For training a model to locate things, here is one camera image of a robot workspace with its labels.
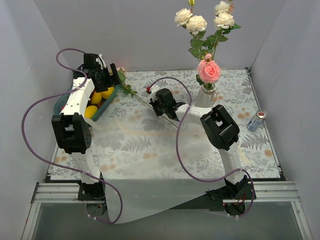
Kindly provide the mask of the cream printed ribbon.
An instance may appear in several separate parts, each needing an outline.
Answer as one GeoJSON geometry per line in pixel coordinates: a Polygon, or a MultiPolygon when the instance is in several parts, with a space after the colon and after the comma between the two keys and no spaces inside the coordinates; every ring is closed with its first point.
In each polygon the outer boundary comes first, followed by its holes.
{"type": "Polygon", "coordinates": [[[96,123],[95,121],[93,121],[93,120],[90,119],[90,118],[85,117],[85,118],[84,118],[84,121],[85,121],[88,125],[90,125],[93,129],[96,129],[96,130],[99,130],[99,131],[102,131],[102,130],[105,130],[105,129],[106,129],[103,125],[100,125],[100,124],[96,123]]]}

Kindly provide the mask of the white wrapping paper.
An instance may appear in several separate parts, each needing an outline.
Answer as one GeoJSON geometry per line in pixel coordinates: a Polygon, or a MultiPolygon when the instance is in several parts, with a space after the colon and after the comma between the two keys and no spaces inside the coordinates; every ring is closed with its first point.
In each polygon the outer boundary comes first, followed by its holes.
{"type": "MultiPolygon", "coordinates": [[[[142,115],[102,119],[93,146],[106,186],[108,215],[126,223],[168,210],[224,186],[224,181],[200,182],[183,170],[176,153],[173,126],[142,115]]],[[[179,154],[185,168],[200,179],[225,173],[221,157],[204,130],[186,123],[179,131],[179,154]]]]}

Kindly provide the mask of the white rose stem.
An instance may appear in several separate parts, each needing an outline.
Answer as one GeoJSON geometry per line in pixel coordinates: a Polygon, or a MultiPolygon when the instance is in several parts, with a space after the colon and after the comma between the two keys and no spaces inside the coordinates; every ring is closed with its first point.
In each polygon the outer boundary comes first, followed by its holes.
{"type": "Polygon", "coordinates": [[[195,13],[196,2],[188,1],[188,7],[175,13],[174,23],[183,28],[191,36],[188,52],[198,61],[205,59],[210,54],[215,58],[217,47],[226,42],[228,34],[242,27],[236,23],[233,16],[234,2],[232,0],[221,0],[213,8],[212,21],[208,21],[202,15],[195,13]]]}

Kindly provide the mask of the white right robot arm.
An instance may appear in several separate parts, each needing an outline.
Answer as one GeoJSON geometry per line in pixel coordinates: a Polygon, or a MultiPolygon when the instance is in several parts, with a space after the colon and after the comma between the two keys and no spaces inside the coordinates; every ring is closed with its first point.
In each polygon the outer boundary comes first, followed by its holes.
{"type": "Polygon", "coordinates": [[[242,169],[238,151],[240,129],[227,110],[220,104],[213,108],[197,107],[184,102],[177,102],[171,91],[157,85],[149,86],[146,92],[150,95],[149,104],[159,117],[166,115],[178,122],[175,137],[175,150],[178,161],[187,175],[203,183],[225,182],[224,192],[232,199],[244,194],[249,176],[242,169]],[[192,175],[184,166],[179,152],[179,134],[183,121],[203,127],[204,132],[221,156],[225,175],[213,179],[201,179],[192,175]]]}

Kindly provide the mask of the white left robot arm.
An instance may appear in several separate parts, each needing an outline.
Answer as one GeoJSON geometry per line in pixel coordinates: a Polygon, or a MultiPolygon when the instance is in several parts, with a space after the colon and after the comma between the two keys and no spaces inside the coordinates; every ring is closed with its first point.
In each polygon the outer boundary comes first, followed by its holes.
{"type": "Polygon", "coordinates": [[[51,123],[57,145],[68,154],[81,174],[81,182],[90,186],[89,194],[95,200],[106,196],[106,187],[99,183],[101,172],[91,151],[93,120],[85,111],[93,93],[107,91],[120,84],[115,64],[106,65],[101,54],[83,53],[83,63],[73,70],[73,80],[67,101],[51,123]]]}

